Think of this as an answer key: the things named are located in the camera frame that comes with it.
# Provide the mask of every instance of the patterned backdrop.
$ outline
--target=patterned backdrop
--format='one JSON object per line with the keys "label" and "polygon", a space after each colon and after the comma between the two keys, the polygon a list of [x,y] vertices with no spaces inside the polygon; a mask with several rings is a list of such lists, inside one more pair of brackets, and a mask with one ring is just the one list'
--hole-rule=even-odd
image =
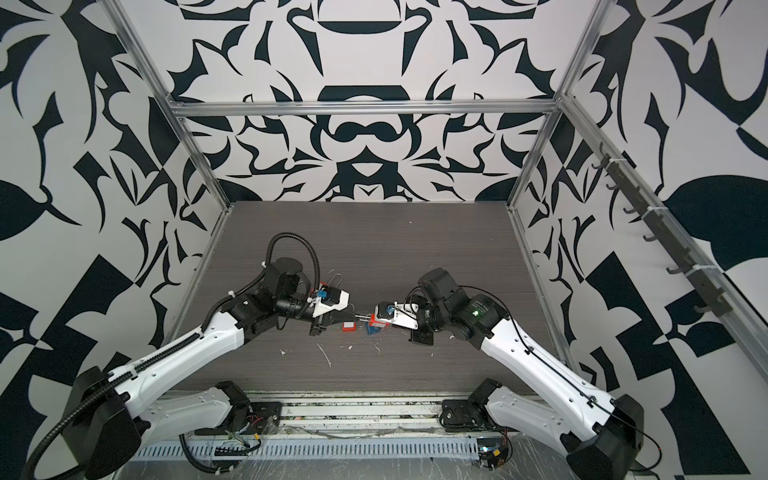
{"label": "patterned backdrop", "polygon": [[[552,97],[594,0],[130,0],[185,101]],[[344,87],[357,87],[349,90]]]}
{"label": "patterned backdrop", "polygon": [[768,316],[768,2],[620,0],[575,95]]}
{"label": "patterned backdrop", "polygon": [[[124,3],[179,101],[552,98],[594,0]],[[506,200],[539,114],[194,118],[231,200]]]}
{"label": "patterned backdrop", "polygon": [[[645,408],[664,480],[763,478],[768,385],[563,118],[518,212],[558,328],[586,380]],[[646,441],[638,461],[658,453]]]}
{"label": "patterned backdrop", "polygon": [[[768,253],[768,4],[619,0],[575,96],[763,315]],[[645,407],[661,478],[764,478],[768,386],[573,126],[519,212],[584,376]],[[655,462],[651,442],[638,458]]]}
{"label": "patterned backdrop", "polygon": [[[160,346],[220,209],[94,0],[0,7],[0,463]],[[38,469],[74,466],[61,438]]]}
{"label": "patterned backdrop", "polygon": [[194,118],[230,200],[506,200],[543,114]]}

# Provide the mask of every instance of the black cable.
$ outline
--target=black cable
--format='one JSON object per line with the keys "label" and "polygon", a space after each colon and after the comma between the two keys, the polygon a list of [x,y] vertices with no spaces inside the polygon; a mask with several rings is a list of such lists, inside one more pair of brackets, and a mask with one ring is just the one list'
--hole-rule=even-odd
{"label": "black cable", "polygon": [[166,350],[163,350],[157,355],[151,356],[150,358],[144,360],[142,363],[139,363],[138,365],[136,365],[136,373],[143,372],[144,370],[148,369],[155,363],[160,362],[162,359],[165,359],[170,355],[173,355],[174,353],[178,352],[179,350],[183,349],[185,346],[189,345],[190,343],[194,342],[199,338],[200,338],[199,333],[193,333],[192,335],[188,336],[186,339],[180,341],[176,345],[169,347]]}
{"label": "black cable", "polygon": [[299,243],[304,245],[306,250],[310,253],[310,257],[312,257],[312,268],[314,269],[314,284],[313,288],[315,291],[319,290],[320,288],[320,262],[317,259],[317,254],[315,253],[315,249],[312,248],[312,245],[309,241],[307,241],[306,238],[302,237],[301,235],[297,233],[292,232],[282,232],[278,233],[274,237],[272,237],[272,240],[270,240],[269,245],[266,246],[266,259],[264,260],[264,265],[269,265],[272,263],[272,250],[275,248],[275,243],[277,243],[278,240],[281,238],[293,238],[294,240],[297,240]]}
{"label": "black cable", "polygon": [[187,457],[187,460],[190,464],[192,464],[193,467],[200,470],[203,473],[213,473],[215,475],[220,474],[221,472],[226,472],[227,470],[222,470],[221,467],[209,467],[208,465],[203,465],[200,463],[197,458],[194,458],[194,455],[192,455],[192,452],[190,452],[190,448],[187,445],[187,439],[184,438],[184,433],[179,435],[179,442],[181,443],[181,451],[184,452],[184,456]]}
{"label": "black cable", "polygon": [[422,287],[420,285],[414,286],[410,292],[408,292],[408,295],[406,295],[406,303],[412,303],[411,300],[413,300],[413,294],[416,292],[416,290],[421,290]]}
{"label": "black cable", "polygon": [[509,319],[512,321],[512,325],[515,326],[515,332],[518,334],[518,338],[520,339],[520,342],[522,343],[523,347],[525,348],[525,352],[526,353],[533,355],[534,357],[536,357],[538,359],[539,362],[544,363],[550,370],[552,370],[553,372],[557,373],[558,376],[560,376],[560,378],[565,380],[565,382],[568,385],[573,387],[573,389],[576,390],[579,393],[579,395],[581,395],[584,398],[586,398],[587,400],[589,400],[592,403],[592,405],[597,406],[600,410],[602,410],[603,412],[606,412],[610,417],[613,417],[614,419],[618,420],[619,422],[624,423],[626,426],[628,426],[629,428],[633,429],[635,432],[640,433],[644,437],[647,437],[649,440],[651,440],[656,445],[656,448],[659,451],[659,458],[656,460],[656,462],[653,465],[651,465],[650,467],[643,467],[642,469],[633,470],[633,469],[630,468],[630,472],[650,472],[650,470],[652,468],[657,467],[661,463],[661,459],[664,457],[664,454],[661,451],[661,445],[659,445],[659,442],[657,442],[656,439],[654,439],[652,436],[648,435],[646,432],[643,432],[642,430],[640,430],[635,425],[632,425],[629,422],[625,422],[624,419],[622,419],[619,416],[615,415],[613,412],[609,412],[606,409],[604,409],[603,406],[598,404],[598,401],[597,401],[597,399],[595,397],[589,396],[586,393],[582,392],[581,389],[579,389],[576,385],[574,385],[573,382],[571,382],[569,379],[565,378],[565,376],[562,373],[560,373],[560,371],[558,371],[555,367],[553,367],[548,362],[546,362],[544,359],[542,359],[539,355],[536,354],[536,352],[529,345],[527,345],[525,343],[525,341],[523,340],[523,336],[520,335],[520,330],[518,330],[518,323],[512,318],[512,314],[510,313],[509,308],[507,308],[507,306],[504,304],[504,302],[502,302],[493,293],[490,293],[487,290],[483,290],[482,288],[478,288],[476,286],[469,286],[469,285],[459,285],[459,286],[461,288],[472,288],[472,289],[475,289],[475,290],[479,290],[479,291],[485,293],[486,295],[489,295],[491,298],[493,298],[497,302],[499,302],[502,305],[502,307],[504,307],[504,310],[507,312],[507,315],[509,316]]}
{"label": "black cable", "polygon": [[217,455],[246,455],[251,452],[255,452],[259,447],[261,447],[261,438],[257,438],[258,442],[252,447],[247,447],[242,450],[234,449],[234,448],[228,448],[228,447],[217,447],[215,453]]}
{"label": "black cable", "polygon": [[[306,284],[306,289],[304,290],[304,296],[302,297],[304,301],[304,305],[302,305],[301,310],[299,310],[299,312],[295,315],[297,319],[300,319],[301,316],[304,314],[304,312],[306,312],[306,309],[310,307],[310,303],[307,302],[307,299],[309,299],[310,297],[310,290],[312,289],[312,286],[310,285],[309,280],[307,280],[304,283]],[[283,326],[280,326],[280,321],[278,320],[276,322],[275,327],[278,330],[283,330],[286,327],[286,323],[288,323],[288,317],[286,317],[285,321],[283,322]]]}
{"label": "black cable", "polygon": [[[262,270],[261,274],[257,277],[259,280],[261,280],[261,277],[264,276],[264,272]],[[214,305],[208,310],[208,313],[205,314],[205,319],[203,320],[203,323],[200,325],[200,332],[205,333],[206,330],[208,330],[208,326],[210,325],[211,319],[213,319],[214,314],[219,311],[219,309],[226,303],[232,300],[232,296],[225,296],[223,299],[220,299],[214,303]]]}
{"label": "black cable", "polygon": [[[272,263],[272,252],[275,249],[275,243],[277,243],[277,241],[280,240],[281,238],[293,238],[294,240],[297,240],[302,245],[304,245],[304,247],[306,247],[307,251],[310,253],[310,257],[312,258],[312,268],[313,268],[314,273],[315,273],[315,275],[314,275],[315,282],[312,285],[312,288],[315,291],[319,290],[319,288],[320,288],[320,262],[317,259],[317,254],[315,253],[315,249],[312,248],[312,245],[310,244],[310,242],[307,241],[306,238],[300,236],[297,233],[282,232],[282,233],[278,233],[277,235],[272,237],[272,239],[270,240],[269,244],[267,244],[267,246],[266,246],[266,257],[264,259],[264,265],[266,266],[266,265],[269,265],[270,263]],[[256,284],[259,283],[261,281],[261,279],[264,278],[265,270],[266,270],[266,268],[263,268],[261,270],[261,273],[259,273],[259,275],[256,278],[254,278],[253,280],[248,282],[248,284],[246,286],[244,286],[243,288],[241,288],[240,290],[236,291],[234,293],[234,296],[242,295],[243,293],[247,292],[248,290],[254,288],[256,286]],[[233,299],[232,296],[225,296],[221,300],[217,301],[210,308],[210,310],[208,310],[208,313],[206,314],[205,319],[203,320],[203,323],[200,325],[200,331],[202,333],[205,333],[205,331],[208,330],[208,326],[210,325],[210,321],[211,321],[211,319],[213,319],[213,317],[216,314],[216,312],[226,302],[229,302],[231,299]],[[303,306],[302,309],[299,311],[299,314],[297,316],[301,317],[304,314],[304,312],[306,312],[306,309],[309,308],[309,306],[310,306],[309,303],[307,303],[305,306]],[[279,327],[278,330],[282,330],[283,328],[285,328],[285,323],[283,323],[283,326]]]}
{"label": "black cable", "polygon": [[[126,380],[131,378],[131,372],[126,372],[116,379],[109,382],[107,385],[102,386],[100,389],[96,390],[92,394],[90,394],[85,400],[83,400],[80,405],[76,406],[71,412],[69,412],[64,418],[59,420],[59,422],[54,426],[54,428],[51,429],[50,432],[48,432],[45,437],[38,443],[38,446],[35,447],[35,450],[32,451],[32,454],[29,456],[29,459],[24,465],[24,468],[22,469],[22,476],[21,480],[35,480],[35,469],[38,466],[38,463],[40,462],[40,458],[42,458],[43,453],[45,453],[45,450],[48,449],[49,446],[51,446],[51,443],[58,437],[58,435],[64,431],[64,428],[72,422],[78,415],[80,415],[84,410],[91,407],[94,403],[96,403],[99,399],[101,399],[102,396],[104,396],[106,393],[108,393],[110,390],[112,390],[115,386],[120,385],[122,382],[125,382]],[[57,475],[53,478],[56,479],[62,479],[67,478],[62,475],[74,475],[76,473],[79,473],[80,470],[78,470],[78,467],[70,468],[63,474]]]}
{"label": "black cable", "polygon": [[395,307],[395,310],[399,311],[400,313],[404,313],[406,316],[409,316],[409,317],[411,317],[412,319],[416,320],[417,322],[419,321],[419,319],[417,319],[416,317],[414,317],[414,316],[413,316],[413,315],[411,315],[410,313],[406,312],[405,310],[403,310],[403,309],[402,309],[402,308],[400,308],[399,306],[396,306],[396,307]]}

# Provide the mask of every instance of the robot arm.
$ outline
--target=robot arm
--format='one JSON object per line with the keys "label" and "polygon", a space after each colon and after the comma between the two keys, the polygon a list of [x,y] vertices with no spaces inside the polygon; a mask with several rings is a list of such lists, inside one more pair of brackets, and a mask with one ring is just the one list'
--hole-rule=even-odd
{"label": "robot arm", "polygon": [[474,425],[526,433],[565,456],[580,478],[624,478],[643,445],[643,409],[634,399],[614,399],[585,382],[530,338],[492,294],[469,298],[442,268],[422,276],[419,287],[423,298],[404,306],[380,303],[376,318],[415,323],[411,341],[426,345],[435,332],[450,330],[509,368],[548,404],[522,399],[487,379],[468,401]]}
{"label": "robot arm", "polygon": [[[323,284],[313,296],[297,298],[301,282],[309,283],[297,260],[280,258],[267,264],[258,280],[218,303],[220,308],[203,325],[152,355],[108,374],[98,367],[83,372],[75,380],[60,424],[30,455],[22,478],[34,478],[37,461],[59,432],[86,478],[106,476],[139,448],[174,435],[214,427],[236,432],[246,425],[250,402],[232,382],[191,396],[158,399],[200,367],[277,326],[279,316],[311,322],[310,335],[356,319],[342,311],[349,294],[338,288]],[[642,447],[643,411],[632,398],[616,400],[563,366],[520,328],[493,295],[469,298],[443,269],[424,275],[419,286],[423,296],[415,302],[382,302],[374,317],[411,329],[411,341],[426,345],[432,345],[435,332],[448,329],[507,366],[548,404],[522,399],[486,380],[468,401],[471,416],[477,419],[473,425],[529,434],[566,456],[583,479],[626,475]]]}

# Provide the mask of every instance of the metal grate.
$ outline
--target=metal grate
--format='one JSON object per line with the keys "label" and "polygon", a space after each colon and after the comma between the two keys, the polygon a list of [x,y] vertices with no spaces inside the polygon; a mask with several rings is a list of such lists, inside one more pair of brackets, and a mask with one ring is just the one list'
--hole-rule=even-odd
{"label": "metal grate", "polygon": [[[212,459],[221,440],[190,440],[187,442],[195,458]],[[460,458],[478,459],[478,444],[474,438],[441,437],[421,439],[265,439],[262,447],[249,460],[315,460],[355,458]],[[178,460],[184,458],[178,441],[166,440],[146,447],[134,455],[133,461]]]}

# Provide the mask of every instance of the dark wood tabletop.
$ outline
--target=dark wood tabletop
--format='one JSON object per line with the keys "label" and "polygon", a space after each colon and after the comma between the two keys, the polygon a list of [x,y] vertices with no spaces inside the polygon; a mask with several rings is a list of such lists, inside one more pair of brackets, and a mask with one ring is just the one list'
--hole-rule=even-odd
{"label": "dark wood tabletop", "polygon": [[[344,276],[341,287],[359,313],[371,313],[383,300],[402,302],[421,275],[441,266],[458,284],[499,296],[520,325],[555,354],[501,202],[236,202],[180,331],[199,325],[216,300],[254,278],[270,238],[283,231],[313,245],[322,281],[335,273]],[[312,278],[310,256],[300,243],[279,241],[273,260],[279,257],[298,259]],[[429,347],[410,343],[401,329],[368,335],[362,322],[351,333],[341,325],[320,336],[309,336],[309,329],[306,322],[290,320],[285,330],[264,333],[177,388],[207,389],[233,380],[244,390],[469,392],[490,377],[531,393],[500,363],[448,332],[436,334]]]}

